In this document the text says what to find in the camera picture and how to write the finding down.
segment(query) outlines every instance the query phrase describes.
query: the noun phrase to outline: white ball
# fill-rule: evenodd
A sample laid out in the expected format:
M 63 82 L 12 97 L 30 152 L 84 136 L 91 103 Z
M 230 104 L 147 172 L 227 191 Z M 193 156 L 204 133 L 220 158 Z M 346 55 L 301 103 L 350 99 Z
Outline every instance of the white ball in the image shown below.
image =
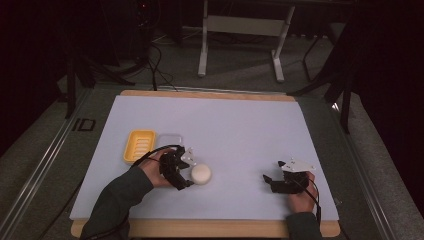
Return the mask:
M 191 170 L 191 180 L 197 185 L 205 185 L 212 177 L 211 169 L 206 164 L 197 164 Z

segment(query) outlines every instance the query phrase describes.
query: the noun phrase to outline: table leg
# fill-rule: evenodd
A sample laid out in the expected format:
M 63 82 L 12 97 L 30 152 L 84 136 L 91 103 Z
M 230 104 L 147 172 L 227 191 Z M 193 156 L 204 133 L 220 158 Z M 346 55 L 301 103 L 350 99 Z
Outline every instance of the table leg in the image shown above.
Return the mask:
M 275 50 L 271 51 L 272 61 L 274 63 L 275 76 L 278 82 L 284 81 L 283 70 L 281 68 L 280 54 L 281 54 L 281 49 L 283 48 L 283 45 L 284 45 L 284 41 L 286 40 L 286 37 L 287 37 L 287 32 L 290 27 L 290 22 L 291 22 L 291 18 L 293 17 L 294 9 L 295 9 L 294 6 L 290 7 L 289 13 L 287 14 L 287 17 L 284 20 L 283 26 L 281 27 L 281 33 L 278 39 L 278 46 Z
M 208 60 L 208 0 L 203 1 L 203 28 L 202 28 L 202 50 L 200 52 L 198 76 L 206 76 L 206 65 Z

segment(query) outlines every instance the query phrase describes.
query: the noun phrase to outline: black cable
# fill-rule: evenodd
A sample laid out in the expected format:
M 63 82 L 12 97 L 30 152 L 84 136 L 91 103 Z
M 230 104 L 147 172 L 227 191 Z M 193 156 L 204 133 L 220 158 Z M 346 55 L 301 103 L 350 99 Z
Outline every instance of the black cable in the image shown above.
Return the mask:
M 181 147 L 180 145 L 166 145 L 160 148 L 156 148 L 155 150 L 152 150 L 150 152 L 147 152 L 146 154 L 144 154 L 140 159 L 138 159 L 137 161 L 135 161 L 132 165 L 131 168 L 138 166 L 142 161 L 144 161 L 145 159 L 148 159 L 150 157 L 150 155 L 152 155 L 155 152 L 158 152 L 160 150 L 164 150 L 167 148 L 179 148 Z
M 316 218 L 317 218 L 317 222 L 318 225 L 321 225 L 321 206 L 319 205 L 319 191 L 318 191 L 318 187 L 317 185 L 311 180 L 308 179 L 309 181 L 312 182 L 312 184 L 315 186 L 315 189 L 317 190 L 317 199 L 315 199 L 315 197 L 312 195 L 312 193 L 310 193 L 308 191 L 307 188 L 303 187 L 298 181 L 293 180 L 294 183 L 296 183 L 297 185 L 299 185 L 301 188 L 303 188 L 303 190 L 306 192 L 306 194 L 309 195 L 309 197 L 311 197 L 311 199 L 315 202 L 315 204 L 317 205 L 317 212 L 316 212 Z
M 152 66 L 152 63 L 151 63 L 151 60 L 149 59 L 149 61 L 148 61 L 148 63 L 149 63 L 149 66 L 150 66 L 150 70 L 151 70 L 151 72 L 152 72 L 152 85 L 153 85 L 153 90 L 154 91 L 157 91 L 158 90 L 158 87 L 157 87 L 157 84 L 156 84 L 156 71 L 157 71 L 157 69 L 158 69 L 158 66 L 159 66 L 159 63 L 160 63 L 160 61 L 162 60 L 162 51 L 156 46 L 156 45 L 154 45 L 153 43 L 151 44 L 151 46 L 153 47 L 153 48 L 155 48 L 157 51 L 158 51 L 158 53 L 159 53 L 159 58 L 158 58 L 158 60 L 157 60 L 157 62 L 156 62 L 156 64 L 155 64 L 155 67 L 153 67 Z
M 169 73 L 162 72 L 159 69 L 157 69 L 157 71 L 158 71 L 159 75 L 163 78 L 163 80 L 165 81 L 165 84 L 171 86 L 176 92 L 178 92 L 178 89 L 171 83 L 174 80 L 174 76 L 172 76 Z M 166 74 L 166 75 L 170 76 L 171 77 L 171 80 L 166 79 L 166 77 L 163 76 L 163 74 Z
M 80 189 L 83 180 L 81 180 L 77 187 L 74 189 L 74 191 L 72 192 L 71 196 L 69 197 L 69 199 L 66 201 L 65 205 L 63 205 L 62 209 L 60 210 L 60 212 L 56 215 L 56 217 L 53 218 L 53 220 L 49 223 L 49 225 L 47 225 L 47 228 L 44 229 L 44 231 L 41 233 L 41 235 L 37 238 L 38 240 L 43 239 L 43 237 L 47 234 L 47 232 L 50 230 L 50 228 L 53 226 L 53 224 L 57 221 L 57 219 L 59 219 L 59 217 L 62 215 L 62 213 L 65 211 L 66 207 L 69 205 L 69 203 L 71 202 L 71 200 L 74 198 L 75 194 L 77 193 L 77 191 Z
M 339 221 L 339 226 L 340 226 L 340 230 L 342 231 L 343 236 L 346 238 L 346 240 L 350 240 L 350 237 L 347 235 L 347 233 L 346 233 L 345 229 L 343 228 L 342 224 L 340 223 L 340 221 Z

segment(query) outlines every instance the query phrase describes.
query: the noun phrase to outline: dark background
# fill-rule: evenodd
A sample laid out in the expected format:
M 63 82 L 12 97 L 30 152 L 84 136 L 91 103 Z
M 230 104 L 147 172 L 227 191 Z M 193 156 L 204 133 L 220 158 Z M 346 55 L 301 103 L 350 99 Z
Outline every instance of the dark background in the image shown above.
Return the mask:
M 108 12 L 115 19 L 113 26 L 105 23 L 100 6 L 119 4 L 120 14 L 126 16 L 118 24 L 118 15 Z M 162 0 L 162 27 L 180 39 L 180 26 L 201 26 L 203 4 L 200 0 Z M 384 14 L 379 8 L 374 12 L 359 14 L 365 21 L 353 22 L 350 34 L 340 39 L 336 54 L 329 62 L 348 61 L 358 46 L 356 38 L 372 34 L 373 39 L 366 57 L 355 74 L 355 92 L 382 137 L 409 192 L 424 212 L 424 194 L 421 165 L 424 147 L 424 48 L 422 17 L 424 7 L 420 1 L 386 1 Z M 134 30 L 133 5 L 129 1 L 5 1 L 0 7 L 1 50 L 1 146 L 0 155 L 60 96 L 56 82 L 66 73 L 66 54 L 63 39 L 58 31 L 65 29 L 73 43 L 94 59 L 113 62 L 117 58 L 133 58 L 126 55 L 131 31 Z M 225 13 L 228 1 L 210 1 L 211 13 Z M 263 6 L 252 8 L 248 3 L 237 3 L 231 14 L 283 19 L 285 7 Z M 333 9 L 331 19 L 344 21 L 346 10 Z M 65 21 L 74 16 L 73 21 Z M 299 7 L 295 11 L 290 33 L 304 34 L 312 38 L 319 29 L 322 10 L 314 7 Z M 368 23 L 378 21 L 376 31 L 369 32 Z M 72 26 L 80 28 L 77 35 Z M 116 32 L 125 29 L 127 32 Z M 145 49 L 130 49 L 135 56 L 148 54 Z

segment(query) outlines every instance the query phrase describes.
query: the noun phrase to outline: black sleeve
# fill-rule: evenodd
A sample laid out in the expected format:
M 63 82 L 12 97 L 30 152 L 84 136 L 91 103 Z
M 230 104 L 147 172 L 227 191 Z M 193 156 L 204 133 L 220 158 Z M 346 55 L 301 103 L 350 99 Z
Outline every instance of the black sleeve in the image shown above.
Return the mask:
M 322 240 L 315 215 L 310 212 L 295 213 L 287 217 L 287 227 L 292 240 Z
M 107 235 L 100 239 L 127 239 L 129 210 L 152 189 L 152 183 L 138 167 L 131 168 L 110 182 L 100 193 L 80 239 L 90 239 L 98 234 Z

